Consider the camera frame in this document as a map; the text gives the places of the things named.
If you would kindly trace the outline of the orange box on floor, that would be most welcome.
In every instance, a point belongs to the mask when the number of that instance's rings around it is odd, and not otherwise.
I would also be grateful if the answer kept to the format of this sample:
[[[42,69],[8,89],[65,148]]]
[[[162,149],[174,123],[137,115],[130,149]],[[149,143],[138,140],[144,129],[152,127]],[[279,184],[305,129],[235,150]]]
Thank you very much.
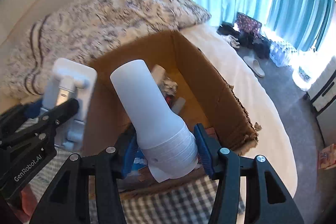
[[[332,169],[336,166],[336,145],[331,144],[318,152],[318,169]]]

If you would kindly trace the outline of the white slipper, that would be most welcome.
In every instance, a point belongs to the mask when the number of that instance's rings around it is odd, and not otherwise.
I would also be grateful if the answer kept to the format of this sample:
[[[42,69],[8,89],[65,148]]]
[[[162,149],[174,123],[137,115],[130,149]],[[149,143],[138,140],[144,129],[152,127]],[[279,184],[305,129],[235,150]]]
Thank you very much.
[[[254,57],[244,56],[243,60],[258,77],[265,77],[265,72],[262,70],[259,62]]]

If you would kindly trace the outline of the white cabinet with black trim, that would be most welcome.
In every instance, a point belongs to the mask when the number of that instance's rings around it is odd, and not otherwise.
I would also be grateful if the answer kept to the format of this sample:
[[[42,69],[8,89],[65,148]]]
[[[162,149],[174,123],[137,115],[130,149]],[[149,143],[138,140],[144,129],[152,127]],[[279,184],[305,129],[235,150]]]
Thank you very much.
[[[307,91],[325,146],[335,144],[335,56]]]

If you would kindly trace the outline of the checkered gingham cloth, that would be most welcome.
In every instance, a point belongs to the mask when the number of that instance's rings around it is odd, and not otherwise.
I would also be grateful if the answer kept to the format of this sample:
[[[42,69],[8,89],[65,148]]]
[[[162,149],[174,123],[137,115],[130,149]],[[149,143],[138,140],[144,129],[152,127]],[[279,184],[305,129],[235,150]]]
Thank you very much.
[[[70,152],[56,148],[57,155],[30,181],[39,201]],[[122,199],[127,223],[208,223],[218,182],[207,176],[168,192]],[[98,223],[96,201],[89,200],[90,222]]]

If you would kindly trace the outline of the floral beige duvet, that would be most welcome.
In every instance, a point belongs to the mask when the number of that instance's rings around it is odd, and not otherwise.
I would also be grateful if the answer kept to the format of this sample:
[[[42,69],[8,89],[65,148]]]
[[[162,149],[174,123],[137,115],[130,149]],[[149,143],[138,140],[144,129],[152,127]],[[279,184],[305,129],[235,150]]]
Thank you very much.
[[[6,51],[1,92],[19,100],[42,95],[59,58],[87,65],[138,38],[210,18],[193,0],[75,0],[34,22]]]

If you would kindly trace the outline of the pile of dark clothes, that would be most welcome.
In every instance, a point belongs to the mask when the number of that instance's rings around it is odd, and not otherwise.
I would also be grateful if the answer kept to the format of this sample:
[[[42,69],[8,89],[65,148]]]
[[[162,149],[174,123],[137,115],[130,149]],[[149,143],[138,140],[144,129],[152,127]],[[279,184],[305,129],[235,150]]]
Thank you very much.
[[[269,59],[270,57],[270,42],[261,35],[237,31],[232,24],[226,22],[218,27],[217,33],[228,39],[228,43],[236,49],[246,47],[254,50],[260,59]]]

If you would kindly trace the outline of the dark patterned bag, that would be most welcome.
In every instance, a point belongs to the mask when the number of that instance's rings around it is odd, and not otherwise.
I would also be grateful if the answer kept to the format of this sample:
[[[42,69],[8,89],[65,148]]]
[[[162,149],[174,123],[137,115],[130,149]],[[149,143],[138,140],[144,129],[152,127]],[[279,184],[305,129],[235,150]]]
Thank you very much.
[[[246,14],[237,12],[235,23],[240,31],[253,34],[254,36],[260,34],[262,23]]]

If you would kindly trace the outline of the white plastic bottle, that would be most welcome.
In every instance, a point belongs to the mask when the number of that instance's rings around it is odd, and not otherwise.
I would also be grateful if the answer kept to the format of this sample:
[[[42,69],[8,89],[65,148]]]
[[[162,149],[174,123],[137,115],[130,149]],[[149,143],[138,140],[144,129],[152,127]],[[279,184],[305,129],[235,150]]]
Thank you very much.
[[[173,113],[145,61],[130,61],[110,80],[134,125],[137,144],[157,182],[190,173],[198,163],[197,145],[185,121]]]

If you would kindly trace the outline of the brown cardboard box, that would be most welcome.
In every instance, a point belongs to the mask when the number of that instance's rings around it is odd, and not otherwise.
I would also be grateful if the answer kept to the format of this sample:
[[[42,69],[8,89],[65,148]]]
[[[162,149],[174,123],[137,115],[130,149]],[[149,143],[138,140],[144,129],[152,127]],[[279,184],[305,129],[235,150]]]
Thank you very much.
[[[181,116],[189,129],[198,123],[213,128],[219,143],[239,155],[257,145],[257,132],[248,111],[209,59],[177,31],[164,31],[120,46],[89,62],[97,81],[87,115],[83,155],[101,152],[116,143],[129,118],[110,81],[119,66],[142,59],[149,68],[160,65],[177,83],[186,100]]]

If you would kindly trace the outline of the white phone holder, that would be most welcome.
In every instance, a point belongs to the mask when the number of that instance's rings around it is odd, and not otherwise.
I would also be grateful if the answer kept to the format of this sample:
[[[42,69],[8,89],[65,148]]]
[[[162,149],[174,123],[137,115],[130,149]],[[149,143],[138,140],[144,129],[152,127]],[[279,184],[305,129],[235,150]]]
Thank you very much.
[[[65,58],[59,58],[54,62],[51,77],[43,95],[40,113],[46,114],[72,98],[79,103],[77,113],[56,130],[55,145],[57,147],[70,152],[81,150],[96,79],[97,72],[91,67]]]

